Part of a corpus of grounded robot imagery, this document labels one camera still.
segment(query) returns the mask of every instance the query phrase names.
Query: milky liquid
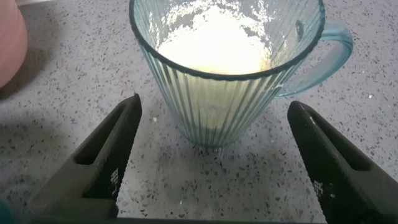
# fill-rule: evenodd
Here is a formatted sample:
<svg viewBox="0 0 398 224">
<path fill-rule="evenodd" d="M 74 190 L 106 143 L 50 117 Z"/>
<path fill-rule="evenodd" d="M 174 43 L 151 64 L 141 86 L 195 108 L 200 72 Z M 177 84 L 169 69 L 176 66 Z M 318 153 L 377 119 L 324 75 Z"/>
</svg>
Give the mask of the milky liquid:
<svg viewBox="0 0 398 224">
<path fill-rule="evenodd" d="M 193 28 L 181 27 L 160 45 L 159 53 L 194 70 L 241 75 L 267 70 L 270 52 L 242 23 L 212 7 L 195 16 Z"/>
</svg>

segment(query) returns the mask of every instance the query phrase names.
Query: speckled countertop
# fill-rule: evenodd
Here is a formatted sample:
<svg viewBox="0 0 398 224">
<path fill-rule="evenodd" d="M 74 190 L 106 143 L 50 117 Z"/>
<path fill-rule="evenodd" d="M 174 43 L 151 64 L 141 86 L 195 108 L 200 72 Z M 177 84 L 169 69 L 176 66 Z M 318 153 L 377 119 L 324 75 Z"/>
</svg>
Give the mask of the speckled countertop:
<svg viewBox="0 0 398 224">
<path fill-rule="evenodd" d="M 27 215 L 29 197 L 134 92 L 143 115 L 121 217 L 324 220 L 287 122 L 292 100 L 314 107 L 398 180 L 398 2 L 325 4 L 328 18 L 353 34 L 349 61 L 312 90 L 275 99 L 236 144 L 209 152 L 175 129 L 133 37 L 127 0 L 21 7 L 29 51 L 0 90 L 0 199 Z"/>
</svg>

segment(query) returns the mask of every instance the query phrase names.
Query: glass mug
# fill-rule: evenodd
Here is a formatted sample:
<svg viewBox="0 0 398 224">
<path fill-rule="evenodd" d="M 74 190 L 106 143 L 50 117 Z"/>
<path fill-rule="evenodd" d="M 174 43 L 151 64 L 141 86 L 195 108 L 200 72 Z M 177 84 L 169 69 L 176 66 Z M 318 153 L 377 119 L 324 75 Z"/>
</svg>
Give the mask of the glass mug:
<svg viewBox="0 0 398 224">
<path fill-rule="evenodd" d="M 269 31 L 259 38 L 271 49 L 271 69 L 240 75 L 207 73 L 158 52 L 173 30 L 192 26 L 195 14 L 212 6 L 260 21 L 259 26 Z M 186 138 L 203 147 L 222 147 L 237 140 L 273 97 L 319 84 L 343 66 L 353 51 L 349 32 L 325 23 L 322 0 L 131 0 L 129 16 L 175 122 Z M 293 75 L 319 40 L 338 44 L 307 74 Z"/>
</svg>

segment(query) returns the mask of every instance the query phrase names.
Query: mug handle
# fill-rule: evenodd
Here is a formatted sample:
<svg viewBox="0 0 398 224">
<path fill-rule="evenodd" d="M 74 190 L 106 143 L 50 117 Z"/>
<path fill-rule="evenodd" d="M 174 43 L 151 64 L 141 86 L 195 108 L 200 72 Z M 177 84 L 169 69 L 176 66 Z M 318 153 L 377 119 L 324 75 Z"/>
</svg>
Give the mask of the mug handle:
<svg viewBox="0 0 398 224">
<path fill-rule="evenodd" d="M 336 22 L 326 22 L 320 40 L 335 40 L 338 44 L 307 74 L 291 76 L 276 96 L 290 96 L 321 83 L 339 70 L 353 51 L 351 34 Z"/>
</svg>

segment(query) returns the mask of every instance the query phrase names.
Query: gray granite countertop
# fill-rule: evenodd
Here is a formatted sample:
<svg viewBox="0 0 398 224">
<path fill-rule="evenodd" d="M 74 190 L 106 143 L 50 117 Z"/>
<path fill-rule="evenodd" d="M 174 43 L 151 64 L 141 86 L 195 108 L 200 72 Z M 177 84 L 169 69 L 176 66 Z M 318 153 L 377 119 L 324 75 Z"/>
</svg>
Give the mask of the gray granite countertop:
<svg viewBox="0 0 398 224">
<path fill-rule="evenodd" d="M 275 99 L 244 137 L 216 151 L 195 148 L 175 129 L 133 37 L 127 0 L 21 7 L 29 51 L 0 90 L 0 199 L 28 215 L 29 198 L 133 93 L 143 115 L 121 217 L 323 221 L 287 122 L 292 100 L 315 108 L 398 180 L 398 2 L 325 4 L 328 18 L 353 34 L 349 61 L 321 85 Z"/>
</svg>

